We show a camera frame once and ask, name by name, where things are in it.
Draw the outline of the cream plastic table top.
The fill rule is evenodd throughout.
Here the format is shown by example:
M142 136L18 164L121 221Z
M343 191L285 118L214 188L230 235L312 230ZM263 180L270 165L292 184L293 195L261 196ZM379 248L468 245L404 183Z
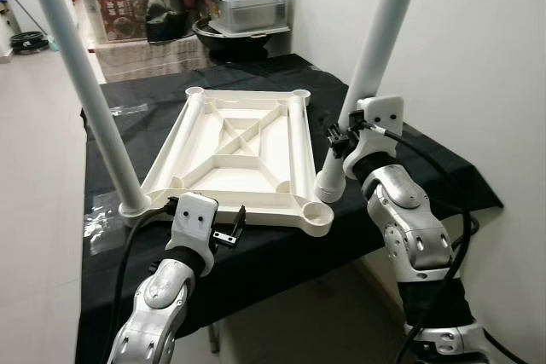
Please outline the cream plastic table top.
M234 219L245 205L248 222L259 227L296 228L312 238L327 235L334 211L315 194L312 145L307 198L293 195L290 170L288 99L293 94L305 97L311 139L307 114L311 92L202 89L206 89L204 113L192 130L171 188L148 195L143 184L149 170L141 183L149 211L166 205L169 197L191 192L218 201L218 222Z

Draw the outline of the black table cloth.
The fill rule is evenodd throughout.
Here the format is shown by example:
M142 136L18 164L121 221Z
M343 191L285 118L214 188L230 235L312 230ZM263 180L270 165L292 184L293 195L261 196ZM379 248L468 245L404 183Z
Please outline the black table cloth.
M320 148L327 146L323 129L333 121L333 113L342 107L347 92L342 80L297 54L103 84L102 94L110 106L148 104L145 112L117 116L114 120L137 176L148 174L183 107L184 91L195 86L227 90L308 90L311 92L307 107L311 140ZM433 156L460 185L461 192L454 193L444 178L414 151L398 151L398 161L432 197L434 215L440 219L455 215L461 199L467 201L472 211L502 207L502 201L483 174L460 154L418 130L406 129L404 138ZM186 321L179 329L180 336L241 312L289 287L320 277L385 244L368 217L358 183L348 183L342 199L333 205L333 211L332 228L322 238L312 238L296 228L261 228L249 217L241 243L233 250L220 251L212 272L196 285ZM121 248L96 254L83 252L77 352L65 364L104 364L113 340L107 326L121 252Z

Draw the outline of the grey metal table leg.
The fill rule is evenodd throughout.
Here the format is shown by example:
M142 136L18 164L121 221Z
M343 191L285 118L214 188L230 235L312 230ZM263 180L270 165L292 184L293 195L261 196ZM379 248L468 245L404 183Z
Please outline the grey metal table leg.
M218 355L222 352L223 328L223 321L211 322L211 324L206 327L208 349L210 349L210 352L213 355Z

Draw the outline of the black wok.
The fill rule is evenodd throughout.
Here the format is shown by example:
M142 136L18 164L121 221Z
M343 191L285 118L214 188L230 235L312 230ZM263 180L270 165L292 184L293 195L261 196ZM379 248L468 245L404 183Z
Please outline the black wok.
M200 18L192 24L192 32L198 37L215 64L225 64L230 61L264 60L269 56L265 45L274 34L289 32L289 26L274 26L269 30L258 32L219 32L210 25L210 18Z

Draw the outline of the clear tape strip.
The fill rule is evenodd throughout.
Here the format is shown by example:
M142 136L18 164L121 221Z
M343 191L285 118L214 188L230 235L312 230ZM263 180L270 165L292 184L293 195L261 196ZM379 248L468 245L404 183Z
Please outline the clear tape strip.
M84 214L83 234L87 240L124 233L124 218L119 215L120 199L116 192L90 197Z
M158 101L147 101L133 106L110 107L109 111L114 118L125 119L125 121L137 121L140 118L154 116L160 110L161 104Z

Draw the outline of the clear lidded plastic container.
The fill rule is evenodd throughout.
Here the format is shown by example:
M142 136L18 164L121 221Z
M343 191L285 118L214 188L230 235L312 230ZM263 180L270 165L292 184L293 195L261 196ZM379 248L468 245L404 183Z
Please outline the clear lidded plastic container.
M208 25L222 34L288 32L290 0L213 0Z

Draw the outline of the patterned beige cloth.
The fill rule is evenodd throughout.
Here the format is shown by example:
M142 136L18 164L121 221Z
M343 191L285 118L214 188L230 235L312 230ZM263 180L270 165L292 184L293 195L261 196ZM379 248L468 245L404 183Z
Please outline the patterned beige cloth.
M213 65L208 49L196 36L164 44L133 41L97 45L92 54L106 83L179 74Z

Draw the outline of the black bag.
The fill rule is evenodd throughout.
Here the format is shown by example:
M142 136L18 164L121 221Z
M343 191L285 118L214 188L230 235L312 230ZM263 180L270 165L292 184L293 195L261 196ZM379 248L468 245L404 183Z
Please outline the black bag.
M148 0L145 32L148 43L160 45L194 34L199 17L196 0Z

